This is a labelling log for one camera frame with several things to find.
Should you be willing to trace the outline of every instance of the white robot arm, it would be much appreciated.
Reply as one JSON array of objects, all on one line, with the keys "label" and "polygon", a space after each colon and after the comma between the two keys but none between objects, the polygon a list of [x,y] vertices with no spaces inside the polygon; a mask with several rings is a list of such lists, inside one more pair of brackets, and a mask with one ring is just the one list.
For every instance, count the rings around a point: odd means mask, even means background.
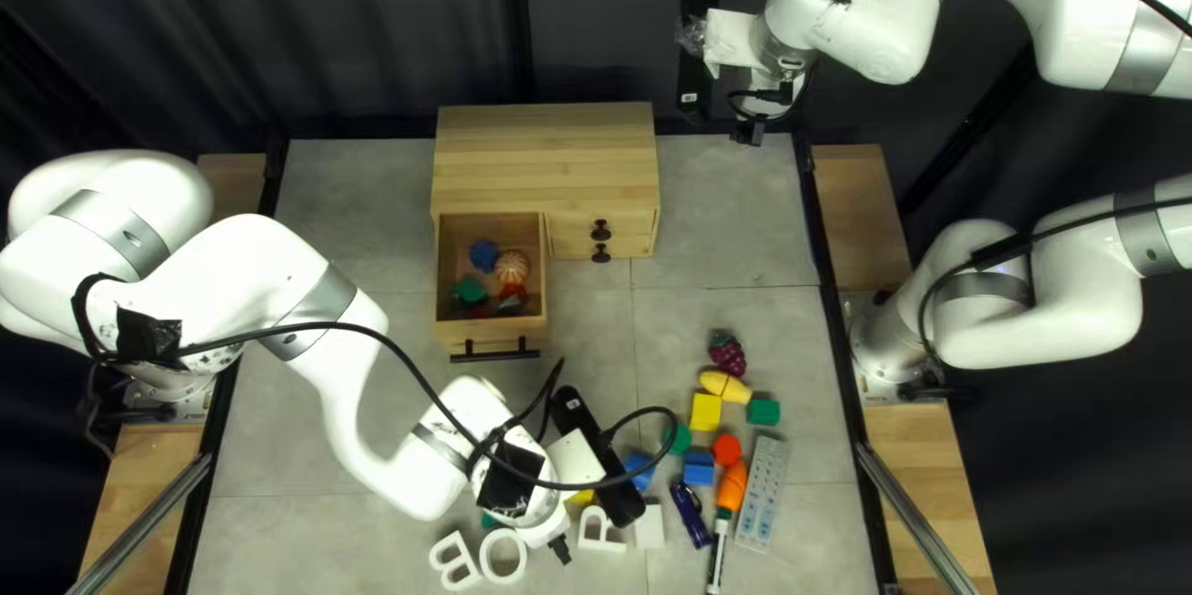
[{"label": "white robot arm", "polygon": [[[278,222],[236,216],[199,231],[211,213],[211,192],[185,160],[149,151],[55,160],[23,180],[10,210],[13,237],[0,252],[0,324],[18,334],[89,354],[97,345],[105,352],[125,351],[137,343],[136,335],[153,339],[155,331],[172,335],[164,337],[167,348],[178,351],[297,323],[349,323],[377,333],[389,328],[367,295]],[[97,273],[110,278],[91,285],[83,297],[89,347],[72,297],[77,299],[80,284]],[[439,517],[468,483],[479,497],[491,463],[482,458],[471,471],[459,466],[473,446],[436,408],[389,460],[360,439],[358,407],[378,341],[322,329],[261,343],[318,390],[336,457],[374,492],[423,520]],[[113,366],[172,401],[205,386],[243,346],[132,357]],[[511,417],[495,389],[468,377],[453,382],[440,399],[479,440]],[[523,473],[554,481],[545,451],[523,427],[509,429],[502,442],[541,457],[539,471]],[[490,513],[530,547],[551,543],[560,551],[555,538],[569,520],[557,490],[534,486],[523,508]]]},{"label": "white robot arm", "polygon": [[[713,75],[720,64],[752,69],[753,88],[796,80],[820,52],[871,81],[906,83],[926,62],[942,1],[766,0],[758,17],[712,8],[704,61]],[[1140,0],[1006,1],[1026,23],[1044,80],[1192,99],[1192,38]],[[1185,19],[1192,10],[1192,0],[1157,1]]]},{"label": "white robot arm", "polygon": [[[1035,235],[1105,216],[1042,237],[1028,256],[987,271],[966,269],[974,252],[1013,236],[1001,222],[955,222],[912,279],[853,323],[858,371],[888,383],[915,380],[926,357],[918,314],[932,284],[924,331],[944,362],[967,370],[1060,362],[1100,355],[1134,339],[1142,324],[1140,281],[1192,267],[1192,175],[1144,191],[1105,196],[1051,213]],[[1172,203],[1154,211],[1140,206]]]}]

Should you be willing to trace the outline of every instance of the black knob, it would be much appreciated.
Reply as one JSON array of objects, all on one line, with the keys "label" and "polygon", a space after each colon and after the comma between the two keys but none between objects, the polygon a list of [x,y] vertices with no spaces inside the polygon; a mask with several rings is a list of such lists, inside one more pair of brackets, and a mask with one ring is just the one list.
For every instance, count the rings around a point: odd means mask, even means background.
[{"label": "black knob", "polygon": [[592,230],[592,241],[608,241],[613,237],[613,233],[604,229],[608,221],[596,221],[596,229]]},{"label": "black knob", "polygon": [[604,252],[604,244],[597,243],[596,252],[592,253],[592,262],[596,262],[597,265],[603,265],[604,262],[608,262],[611,259],[613,256],[609,255],[607,252]]}]

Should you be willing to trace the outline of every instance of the white remote control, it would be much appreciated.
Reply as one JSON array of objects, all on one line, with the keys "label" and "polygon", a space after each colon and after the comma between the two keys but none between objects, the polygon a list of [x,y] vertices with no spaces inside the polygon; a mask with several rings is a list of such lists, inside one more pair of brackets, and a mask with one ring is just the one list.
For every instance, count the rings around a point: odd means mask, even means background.
[{"label": "white remote control", "polygon": [[789,458],[790,450],[786,441],[758,435],[753,444],[749,483],[745,484],[745,501],[737,521],[738,546],[758,553],[770,552],[770,538],[778,520],[778,501],[782,500]]}]

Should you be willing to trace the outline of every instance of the yellow cube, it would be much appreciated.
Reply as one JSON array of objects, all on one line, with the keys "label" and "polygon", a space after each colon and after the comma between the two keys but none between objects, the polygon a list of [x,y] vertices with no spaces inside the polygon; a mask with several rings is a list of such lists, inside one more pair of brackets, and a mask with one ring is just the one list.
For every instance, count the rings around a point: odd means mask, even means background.
[{"label": "yellow cube", "polygon": [[586,507],[588,504],[592,503],[592,497],[595,497],[595,495],[596,495],[595,490],[581,490],[579,492],[576,492],[571,497],[567,497],[565,502],[567,504],[577,504],[579,507]]},{"label": "yellow cube", "polygon": [[691,399],[691,422],[688,427],[695,432],[716,432],[720,427],[720,398],[696,392]]}]

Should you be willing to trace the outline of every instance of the striped ball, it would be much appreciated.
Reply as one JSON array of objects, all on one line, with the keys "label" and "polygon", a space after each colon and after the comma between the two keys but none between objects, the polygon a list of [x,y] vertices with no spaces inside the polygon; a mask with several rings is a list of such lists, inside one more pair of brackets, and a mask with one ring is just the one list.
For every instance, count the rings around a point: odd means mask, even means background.
[{"label": "striped ball", "polygon": [[497,258],[497,279],[507,285],[522,285],[529,277],[529,260],[521,252],[507,250]]}]

